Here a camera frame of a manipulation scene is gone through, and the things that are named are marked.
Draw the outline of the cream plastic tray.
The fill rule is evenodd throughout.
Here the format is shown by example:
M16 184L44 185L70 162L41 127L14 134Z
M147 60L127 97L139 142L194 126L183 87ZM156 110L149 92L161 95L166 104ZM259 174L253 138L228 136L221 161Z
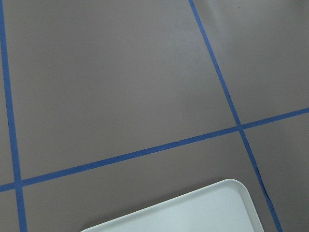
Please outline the cream plastic tray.
M250 194L226 179L128 215L88 232L262 232Z

